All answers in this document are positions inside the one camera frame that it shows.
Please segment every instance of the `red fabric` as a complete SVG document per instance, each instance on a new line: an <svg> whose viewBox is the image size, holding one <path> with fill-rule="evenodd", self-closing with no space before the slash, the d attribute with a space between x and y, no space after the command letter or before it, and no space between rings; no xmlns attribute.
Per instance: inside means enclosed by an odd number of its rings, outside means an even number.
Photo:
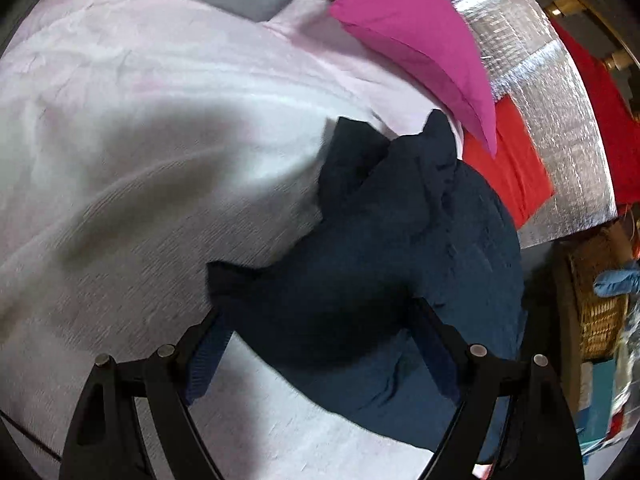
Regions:
<svg viewBox="0 0 640 480"><path fill-rule="evenodd" d="M553 196L554 187L509 95L496 103L495 119L495 159L466 132L462 159L494 188L519 229Z"/></svg>
<svg viewBox="0 0 640 480"><path fill-rule="evenodd" d="M640 124L629 113L604 65L589 54L556 22L558 36L582 77L607 154L616 203L640 202Z"/></svg>

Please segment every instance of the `white blanket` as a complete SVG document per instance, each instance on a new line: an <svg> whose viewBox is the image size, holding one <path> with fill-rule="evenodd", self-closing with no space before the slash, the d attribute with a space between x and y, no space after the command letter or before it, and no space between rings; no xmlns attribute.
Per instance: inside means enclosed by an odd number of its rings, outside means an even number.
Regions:
<svg viewBox="0 0 640 480"><path fill-rule="evenodd" d="M61 453L95 355L142 358L199 322L208 260L279 257L319 219L335 120L386 131L378 115L205 4L40 4L0 60L0 408ZM236 336L191 413L228 480L411 480L431 456L321 410Z"/></svg>

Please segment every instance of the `pink cushion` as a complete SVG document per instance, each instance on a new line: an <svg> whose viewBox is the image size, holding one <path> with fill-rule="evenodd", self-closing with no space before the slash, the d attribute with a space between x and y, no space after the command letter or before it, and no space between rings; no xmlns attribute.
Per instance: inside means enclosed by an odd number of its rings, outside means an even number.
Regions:
<svg viewBox="0 0 640 480"><path fill-rule="evenodd" d="M474 37L449 0L336 0L331 14L425 85L495 155L491 86Z"/></svg>

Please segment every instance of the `black cable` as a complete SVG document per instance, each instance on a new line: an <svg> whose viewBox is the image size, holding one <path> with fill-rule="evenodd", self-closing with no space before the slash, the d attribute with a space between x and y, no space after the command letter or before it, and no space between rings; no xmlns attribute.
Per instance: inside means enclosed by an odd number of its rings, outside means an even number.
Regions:
<svg viewBox="0 0 640 480"><path fill-rule="evenodd" d="M38 440L36 436L34 436L29 432L29 430L27 430L26 428L22 427L20 424L15 422L4 411L0 410L0 416L2 416L2 418L4 418L4 420L6 420L9 424L11 424L17 431L23 434L24 437L28 439L34 446L44 451L46 454L52 457L53 460L56 460L57 462L62 462L62 457L58 453L56 453L49 446L44 444L44 442L41 442L40 440Z"/></svg>

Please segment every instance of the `metal screw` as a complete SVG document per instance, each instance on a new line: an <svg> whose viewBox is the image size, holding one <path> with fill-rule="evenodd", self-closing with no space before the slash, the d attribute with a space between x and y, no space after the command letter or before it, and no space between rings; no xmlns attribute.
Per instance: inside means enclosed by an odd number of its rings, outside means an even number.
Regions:
<svg viewBox="0 0 640 480"><path fill-rule="evenodd" d="M158 355L160 357L171 357L175 352L175 346L173 345L162 345L158 349Z"/></svg>
<svg viewBox="0 0 640 480"><path fill-rule="evenodd" d="M549 364L549 359L547 359L542 354L535 354L533 356L533 362L535 362L535 364L537 364L539 367L544 368Z"/></svg>
<svg viewBox="0 0 640 480"><path fill-rule="evenodd" d="M111 356L109 354L99 354L96 356L94 363L97 367L102 368L109 364L109 361L111 361Z"/></svg>
<svg viewBox="0 0 640 480"><path fill-rule="evenodd" d="M471 345L469 351L476 357L484 357L487 354L486 348L482 345Z"/></svg>

